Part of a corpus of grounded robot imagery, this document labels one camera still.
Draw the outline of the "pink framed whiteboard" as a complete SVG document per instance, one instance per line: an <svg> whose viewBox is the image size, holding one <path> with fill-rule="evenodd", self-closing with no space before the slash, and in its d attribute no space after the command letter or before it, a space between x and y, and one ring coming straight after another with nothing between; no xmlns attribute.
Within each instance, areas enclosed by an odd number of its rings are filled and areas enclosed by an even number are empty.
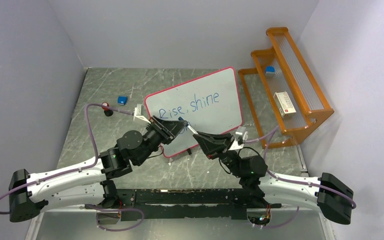
<svg viewBox="0 0 384 240"><path fill-rule="evenodd" d="M243 124L236 71L227 67L145 97L150 116L183 118L196 131L224 134Z"/></svg>

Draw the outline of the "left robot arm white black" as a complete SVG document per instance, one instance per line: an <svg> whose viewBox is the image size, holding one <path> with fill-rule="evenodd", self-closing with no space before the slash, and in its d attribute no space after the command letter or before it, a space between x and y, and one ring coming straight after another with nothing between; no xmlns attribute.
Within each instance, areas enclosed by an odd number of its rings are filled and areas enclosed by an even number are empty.
<svg viewBox="0 0 384 240"><path fill-rule="evenodd" d="M98 157L48 172L15 171L8 187L9 220L23 222L48 210L78 204L114 207L119 194L113 180L131 173L132 166L142 165L187 126L182 118L164 120L152 116L146 133L127 131L114 147Z"/></svg>

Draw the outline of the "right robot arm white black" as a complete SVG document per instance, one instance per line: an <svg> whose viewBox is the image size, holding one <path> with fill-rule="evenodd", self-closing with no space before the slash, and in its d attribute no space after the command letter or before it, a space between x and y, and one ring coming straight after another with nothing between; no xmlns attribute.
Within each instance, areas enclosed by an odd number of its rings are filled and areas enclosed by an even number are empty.
<svg viewBox="0 0 384 240"><path fill-rule="evenodd" d="M337 224L351 223L352 211L357 206L354 192L333 174L324 172L320 177L298 177L274 173L258 152L241 157L243 142L230 133L199 131L192 136L208 159L218 160L226 173L239 179L255 207L292 205L318 211Z"/></svg>

